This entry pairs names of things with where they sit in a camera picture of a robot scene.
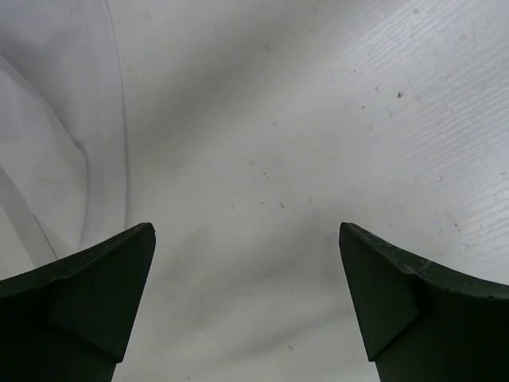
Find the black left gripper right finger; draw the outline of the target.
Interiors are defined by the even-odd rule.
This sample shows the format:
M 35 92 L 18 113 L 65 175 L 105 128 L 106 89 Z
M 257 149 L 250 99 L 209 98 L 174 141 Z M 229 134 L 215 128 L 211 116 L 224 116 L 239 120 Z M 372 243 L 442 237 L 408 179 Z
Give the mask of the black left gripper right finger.
M 356 224 L 339 247 L 381 381 L 506 381 L 508 287 L 402 250 Z

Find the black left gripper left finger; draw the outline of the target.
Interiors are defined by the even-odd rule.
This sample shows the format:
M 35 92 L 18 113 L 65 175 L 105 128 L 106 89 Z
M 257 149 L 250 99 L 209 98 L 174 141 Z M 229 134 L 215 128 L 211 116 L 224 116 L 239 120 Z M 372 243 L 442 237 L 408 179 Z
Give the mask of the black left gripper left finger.
M 3 381 L 110 381 L 156 246 L 151 223 L 1 281 Z

